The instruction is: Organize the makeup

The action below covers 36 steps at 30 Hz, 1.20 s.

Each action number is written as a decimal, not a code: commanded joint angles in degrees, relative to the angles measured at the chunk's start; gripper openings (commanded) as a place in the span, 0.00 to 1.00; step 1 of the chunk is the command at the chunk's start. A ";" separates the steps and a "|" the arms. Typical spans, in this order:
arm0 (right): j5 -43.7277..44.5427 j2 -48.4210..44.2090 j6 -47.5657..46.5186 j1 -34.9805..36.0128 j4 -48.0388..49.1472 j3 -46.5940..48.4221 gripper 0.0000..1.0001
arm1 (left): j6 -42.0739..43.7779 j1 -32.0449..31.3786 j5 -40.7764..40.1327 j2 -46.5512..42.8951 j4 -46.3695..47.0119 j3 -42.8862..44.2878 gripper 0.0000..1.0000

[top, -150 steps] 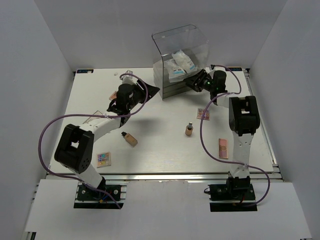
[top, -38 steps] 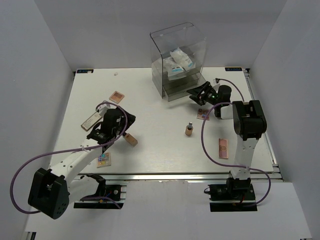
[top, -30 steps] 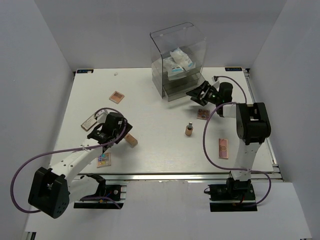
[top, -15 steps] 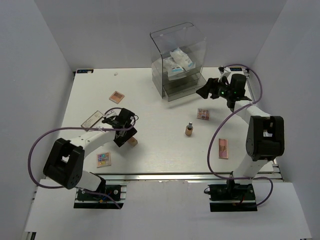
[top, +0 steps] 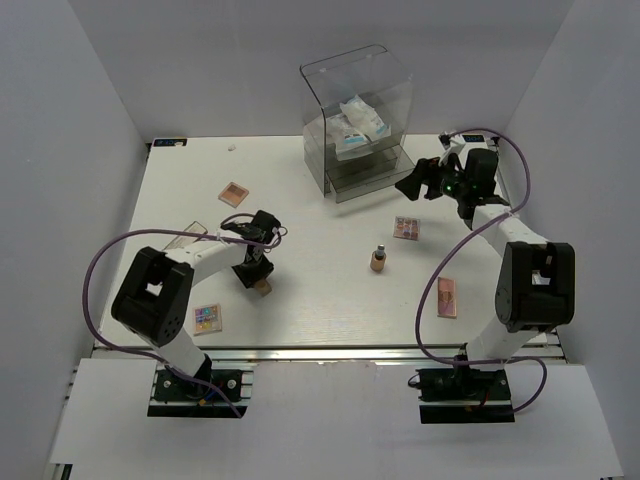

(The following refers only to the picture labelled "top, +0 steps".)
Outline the foundation bottle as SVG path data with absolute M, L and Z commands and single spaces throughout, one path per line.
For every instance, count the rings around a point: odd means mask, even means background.
M 386 258 L 387 258 L 387 255 L 386 255 L 385 246 L 383 244 L 378 245 L 371 255 L 371 260 L 370 260 L 371 270 L 376 273 L 382 272 L 385 266 Z
M 267 279 L 261 279 L 259 281 L 257 281 L 253 288 L 261 295 L 261 296 L 266 296 L 269 293 L 272 292 L 272 286 L 270 285 L 270 283 L 268 282 Z

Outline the white wipes pack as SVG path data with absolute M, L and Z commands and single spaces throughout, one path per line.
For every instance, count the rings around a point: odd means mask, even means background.
M 346 115 L 337 114 L 326 119 L 327 133 L 335 145 L 339 161 L 348 160 L 354 151 L 368 144 L 367 137 L 354 127 Z
M 375 142 L 391 135 L 391 127 L 360 96 L 356 95 L 346 103 L 340 103 L 339 107 L 351 124 L 370 141 Z

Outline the clear acrylic drawer organizer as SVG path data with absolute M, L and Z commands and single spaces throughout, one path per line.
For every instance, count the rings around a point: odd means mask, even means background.
M 303 64 L 304 161 L 337 203 L 384 189 L 410 173 L 405 153 L 412 75 L 381 44 Z

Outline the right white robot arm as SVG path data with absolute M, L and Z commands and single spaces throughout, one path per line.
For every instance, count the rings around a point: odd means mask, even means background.
M 461 163 L 457 154 L 421 159 L 398 181 L 396 189 L 409 200 L 419 197 L 454 199 L 457 213 L 469 228 L 463 244 L 482 237 L 502 259 L 497 280 L 495 314 L 481 333 L 464 347 L 452 366 L 453 390 L 472 399 L 484 391 L 484 370 L 497 370 L 529 340 L 570 323 L 575 313 L 575 250 L 535 233 L 498 195 L 498 156 L 473 148 Z

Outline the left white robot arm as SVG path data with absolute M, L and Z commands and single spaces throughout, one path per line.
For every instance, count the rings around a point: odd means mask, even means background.
M 184 328 L 191 290 L 231 269 L 247 289 L 266 295 L 274 265 L 266 251 L 281 240 L 281 222 L 259 210 L 245 222 L 227 221 L 224 239 L 199 240 L 166 251 L 138 251 L 115 295 L 111 316 L 151 346 L 175 371 L 177 387 L 199 399 L 211 387 L 211 360 Z

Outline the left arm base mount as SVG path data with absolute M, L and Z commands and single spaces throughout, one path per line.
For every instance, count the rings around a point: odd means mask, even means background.
M 151 388 L 148 417 L 239 419 L 247 411 L 252 395 L 253 371 L 219 369 L 211 371 L 211 383 L 234 405 L 237 413 L 214 389 L 194 385 L 166 369 L 158 369 Z

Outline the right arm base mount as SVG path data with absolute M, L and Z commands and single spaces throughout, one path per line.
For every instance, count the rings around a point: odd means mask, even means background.
M 418 395 L 426 425 L 514 423 L 511 390 L 504 370 L 470 367 L 417 370 L 407 386 Z

